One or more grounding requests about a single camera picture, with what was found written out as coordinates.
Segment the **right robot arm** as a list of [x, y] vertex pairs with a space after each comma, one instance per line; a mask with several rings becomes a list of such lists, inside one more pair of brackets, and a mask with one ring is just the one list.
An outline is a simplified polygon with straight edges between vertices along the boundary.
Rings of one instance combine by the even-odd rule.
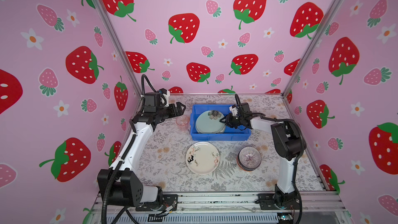
[[235, 100], [236, 104], [230, 107], [230, 112], [220, 120], [221, 123], [230, 128], [243, 126], [272, 134], [275, 150], [280, 157], [279, 178], [272, 205], [279, 209], [288, 208], [293, 203], [302, 205], [296, 175], [306, 142], [298, 124], [292, 119], [267, 118], [264, 114], [254, 113], [248, 103], [240, 101], [237, 94]]

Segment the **clear purple glass bowl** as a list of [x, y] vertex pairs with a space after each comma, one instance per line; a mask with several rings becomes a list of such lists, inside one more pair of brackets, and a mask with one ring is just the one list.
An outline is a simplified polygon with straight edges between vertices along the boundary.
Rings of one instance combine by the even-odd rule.
[[244, 166], [249, 168], [253, 168], [255, 164], [261, 163], [262, 161], [261, 153], [256, 148], [250, 146], [241, 149], [237, 158]]

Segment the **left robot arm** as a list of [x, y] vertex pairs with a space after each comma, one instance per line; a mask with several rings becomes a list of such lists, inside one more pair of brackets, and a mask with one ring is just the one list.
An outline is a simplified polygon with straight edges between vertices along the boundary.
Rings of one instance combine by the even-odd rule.
[[160, 209], [164, 198], [159, 186], [144, 185], [136, 172], [140, 159], [150, 137], [157, 125], [167, 119], [182, 116], [186, 106], [180, 102], [169, 102], [170, 92], [164, 88], [152, 89], [141, 96], [142, 106], [139, 112], [129, 120], [130, 134], [109, 169], [98, 173], [97, 181], [102, 197], [101, 222], [107, 223], [108, 206], [122, 206], [122, 215], [130, 207], [149, 204], [151, 208]]

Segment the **red bowl under glass bowl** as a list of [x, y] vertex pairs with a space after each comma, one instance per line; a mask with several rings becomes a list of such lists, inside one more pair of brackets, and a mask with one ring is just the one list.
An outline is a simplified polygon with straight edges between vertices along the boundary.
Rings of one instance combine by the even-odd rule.
[[238, 158], [237, 158], [237, 164], [242, 170], [247, 171], [247, 172], [254, 171], [261, 165], [260, 163], [257, 163], [257, 164], [255, 164], [255, 166], [253, 168], [249, 168], [249, 167], [244, 166]]

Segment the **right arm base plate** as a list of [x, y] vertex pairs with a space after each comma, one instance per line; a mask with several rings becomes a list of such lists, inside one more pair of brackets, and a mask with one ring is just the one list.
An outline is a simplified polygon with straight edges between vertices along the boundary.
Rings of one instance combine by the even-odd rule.
[[259, 204], [261, 210], [299, 210], [302, 207], [301, 201], [295, 192], [283, 194], [275, 192], [274, 194], [258, 194], [255, 204]]

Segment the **green flower pattern plate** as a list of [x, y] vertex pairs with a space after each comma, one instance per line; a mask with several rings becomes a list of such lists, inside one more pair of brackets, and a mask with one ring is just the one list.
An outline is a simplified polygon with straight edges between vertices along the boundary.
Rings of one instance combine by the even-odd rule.
[[195, 128], [198, 133], [202, 134], [219, 134], [225, 131], [225, 127], [220, 123], [220, 119], [224, 114], [220, 111], [210, 110], [199, 115], [195, 121]]

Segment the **cream blossom pattern plate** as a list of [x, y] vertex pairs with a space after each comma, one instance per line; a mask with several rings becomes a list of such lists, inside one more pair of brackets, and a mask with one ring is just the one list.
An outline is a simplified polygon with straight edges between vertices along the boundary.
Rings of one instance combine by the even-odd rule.
[[207, 175], [218, 167], [220, 153], [209, 142], [197, 142], [187, 150], [185, 162], [191, 172], [198, 175]]

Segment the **pink glass cup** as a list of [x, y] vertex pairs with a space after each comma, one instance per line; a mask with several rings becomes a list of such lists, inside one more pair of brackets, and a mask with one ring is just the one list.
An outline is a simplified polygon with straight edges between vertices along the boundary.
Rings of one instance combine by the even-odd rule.
[[176, 117], [176, 124], [180, 131], [188, 130], [190, 118], [186, 115]]

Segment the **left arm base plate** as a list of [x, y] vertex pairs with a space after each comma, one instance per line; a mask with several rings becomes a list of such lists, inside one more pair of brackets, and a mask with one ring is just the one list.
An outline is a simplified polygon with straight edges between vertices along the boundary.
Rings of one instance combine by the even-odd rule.
[[146, 202], [136, 207], [137, 212], [175, 211], [177, 209], [178, 195], [166, 194], [155, 202]]

